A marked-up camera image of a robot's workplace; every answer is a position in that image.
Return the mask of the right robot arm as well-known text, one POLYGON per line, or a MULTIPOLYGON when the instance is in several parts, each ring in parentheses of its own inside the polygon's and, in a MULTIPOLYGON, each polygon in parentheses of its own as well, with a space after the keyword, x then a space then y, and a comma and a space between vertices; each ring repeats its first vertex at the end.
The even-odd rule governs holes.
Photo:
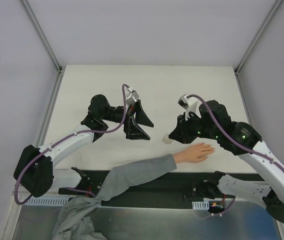
POLYGON ((169 139, 182 144, 190 144, 196 138, 215 140, 224 150, 249 164, 264 181, 239 180, 216 171, 214 179, 198 187, 199 195, 211 199, 221 194, 240 197, 261 206, 284 224, 284 165, 261 135, 246 122, 232 121, 226 107, 215 100, 198 105, 196 99, 184 95, 178 104, 185 112, 177 117, 169 139))

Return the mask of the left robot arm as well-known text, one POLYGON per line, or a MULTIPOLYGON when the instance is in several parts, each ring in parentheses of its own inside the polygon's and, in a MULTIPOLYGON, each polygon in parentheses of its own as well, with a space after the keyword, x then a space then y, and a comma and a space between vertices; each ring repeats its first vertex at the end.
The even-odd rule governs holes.
POLYGON ((86 117, 66 136, 55 143, 24 148, 14 172, 16 187, 24 187, 36 198, 52 188, 70 188, 75 194, 83 194, 87 190, 87 182, 77 168, 56 170, 55 167, 78 149, 111 133, 106 122, 118 123, 128 140, 150 140, 141 127, 154 126, 135 91, 125 97, 122 106, 111 106, 104 95, 95 95, 86 117))

